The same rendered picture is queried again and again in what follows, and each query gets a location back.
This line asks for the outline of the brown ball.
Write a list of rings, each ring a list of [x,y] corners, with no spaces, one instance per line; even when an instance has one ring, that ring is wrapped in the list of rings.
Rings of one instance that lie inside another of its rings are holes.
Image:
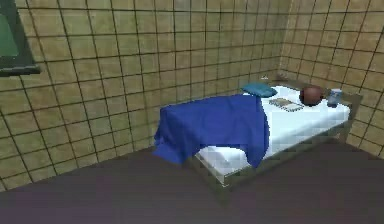
[[[309,107],[318,105],[323,99],[323,90],[317,86],[307,86],[301,89],[300,102]]]

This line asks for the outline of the white bed with grey frame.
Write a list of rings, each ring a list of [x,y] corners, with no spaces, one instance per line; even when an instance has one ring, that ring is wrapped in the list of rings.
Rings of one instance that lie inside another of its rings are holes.
[[[286,84],[277,85],[275,90],[276,95],[262,100],[270,137],[269,148],[258,167],[254,168],[247,162],[243,151],[231,147],[209,146],[189,160],[216,189],[228,190],[335,135],[346,137],[362,101],[358,94],[342,92],[336,108],[328,107],[327,100],[323,99],[314,107],[287,112],[270,105],[269,101],[285,98],[300,104],[300,91]]]

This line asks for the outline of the teal pillow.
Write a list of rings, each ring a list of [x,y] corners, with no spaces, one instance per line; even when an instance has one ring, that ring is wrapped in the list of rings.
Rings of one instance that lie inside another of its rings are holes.
[[[249,83],[243,86],[242,90],[245,93],[262,98],[272,97],[277,94],[277,91],[274,88],[264,83]]]

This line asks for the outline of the blue blanket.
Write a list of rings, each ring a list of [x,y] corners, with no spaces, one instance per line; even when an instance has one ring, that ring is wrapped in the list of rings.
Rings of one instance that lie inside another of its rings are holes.
[[[160,109],[154,154],[182,164],[208,146],[242,150],[257,167],[269,147],[269,125],[257,96],[217,96]]]

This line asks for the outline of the grey book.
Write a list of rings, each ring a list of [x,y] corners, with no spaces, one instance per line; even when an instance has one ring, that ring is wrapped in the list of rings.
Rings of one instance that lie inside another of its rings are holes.
[[[269,101],[270,105],[276,106],[287,112],[295,112],[304,108],[303,105],[297,104],[285,98],[275,98]]]

